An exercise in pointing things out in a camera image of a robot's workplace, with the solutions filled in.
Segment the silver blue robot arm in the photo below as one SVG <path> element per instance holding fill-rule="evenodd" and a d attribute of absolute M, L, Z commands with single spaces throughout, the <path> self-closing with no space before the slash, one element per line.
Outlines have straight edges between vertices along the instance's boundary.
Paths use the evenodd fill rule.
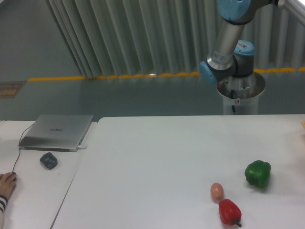
<path fill-rule="evenodd" d="M 202 77 L 211 84 L 233 76 L 243 78 L 254 71 L 254 46 L 247 42 L 246 48 L 237 48 L 244 26 L 251 22 L 258 9 L 273 4 L 293 14 L 305 23 L 303 0 L 218 0 L 217 8 L 223 18 L 217 41 L 199 65 Z"/>

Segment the striped sleeve forearm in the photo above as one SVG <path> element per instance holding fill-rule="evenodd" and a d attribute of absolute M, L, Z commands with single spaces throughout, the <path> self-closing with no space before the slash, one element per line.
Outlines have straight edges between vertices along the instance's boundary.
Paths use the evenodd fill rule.
<path fill-rule="evenodd" d="M 4 225 L 4 211 L 6 209 L 7 206 L 7 198 L 4 197 L 3 195 L 0 196 L 0 229 L 3 229 L 3 225 Z"/>

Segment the person's hand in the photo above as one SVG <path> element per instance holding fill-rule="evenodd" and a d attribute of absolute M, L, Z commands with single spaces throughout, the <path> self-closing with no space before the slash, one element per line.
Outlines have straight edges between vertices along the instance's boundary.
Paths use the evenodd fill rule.
<path fill-rule="evenodd" d="M 15 172 L 5 173 L 0 175 L 0 195 L 10 198 L 17 182 L 17 175 Z"/>

